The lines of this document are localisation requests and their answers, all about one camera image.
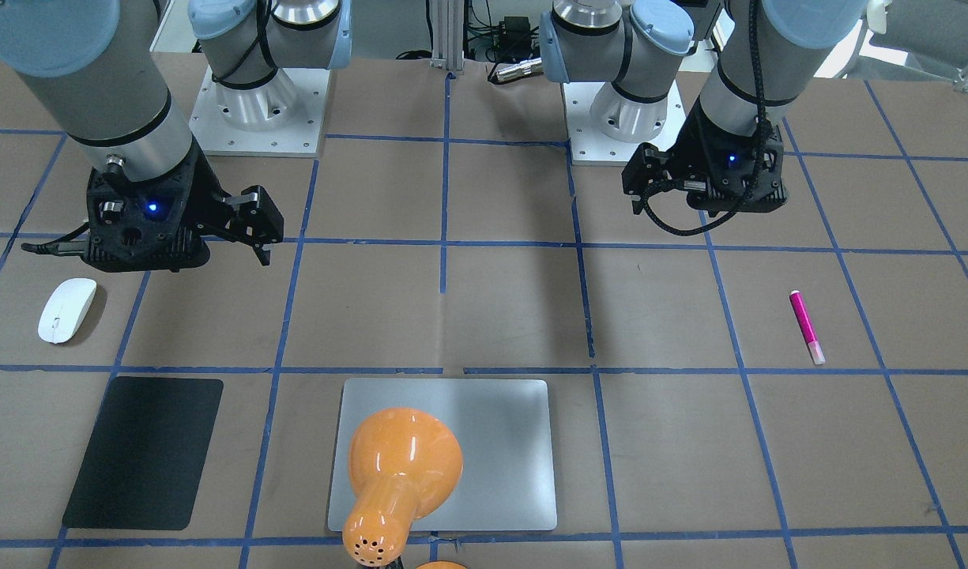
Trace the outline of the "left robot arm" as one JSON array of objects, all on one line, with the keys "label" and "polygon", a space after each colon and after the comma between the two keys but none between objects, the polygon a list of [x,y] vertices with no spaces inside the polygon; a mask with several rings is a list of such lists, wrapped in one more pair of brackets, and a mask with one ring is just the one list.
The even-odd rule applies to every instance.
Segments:
[{"label": "left robot arm", "polygon": [[704,32],[699,3],[556,1],[539,23],[546,79],[563,87],[574,162],[621,163],[633,212],[685,192],[708,215],[788,199],[780,122],[869,1],[718,1],[732,35],[689,112],[676,73]]}]

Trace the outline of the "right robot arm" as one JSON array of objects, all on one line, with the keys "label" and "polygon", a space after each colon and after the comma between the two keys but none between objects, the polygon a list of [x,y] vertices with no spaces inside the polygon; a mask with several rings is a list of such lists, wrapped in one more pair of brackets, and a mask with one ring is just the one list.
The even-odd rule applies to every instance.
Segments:
[{"label": "right robot arm", "polygon": [[26,252],[76,256],[105,273],[196,269],[206,236],[248,246],[264,266],[284,216],[252,185],[233,195],[202,139],[260,134],[272,153],[317,147],[314,92],[296,73],[335,70],[352,55],[348,1],[191,1],[208,60],[209,109],[187,118],[150,54],[162,1],[0,1],[0,59],[38,97],[91,164],[87,217]]}]

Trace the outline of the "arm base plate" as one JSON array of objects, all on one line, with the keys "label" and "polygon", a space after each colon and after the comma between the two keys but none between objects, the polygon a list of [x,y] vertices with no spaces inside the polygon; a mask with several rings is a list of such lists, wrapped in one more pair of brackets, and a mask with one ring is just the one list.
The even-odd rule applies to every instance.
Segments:
[{"label": "arm base plate", "polygon": [[331,72],[280,69],[252,90],[203,76],[188,122],[209,157],[316,158],[320,152]]},{"label": "arm base plate", "polygon": [[668,150],[686,118],[676,82],[653,104],[625,100],[608,82],[566,83],[562,91],[574,165],[621,167],[642,143]]}]

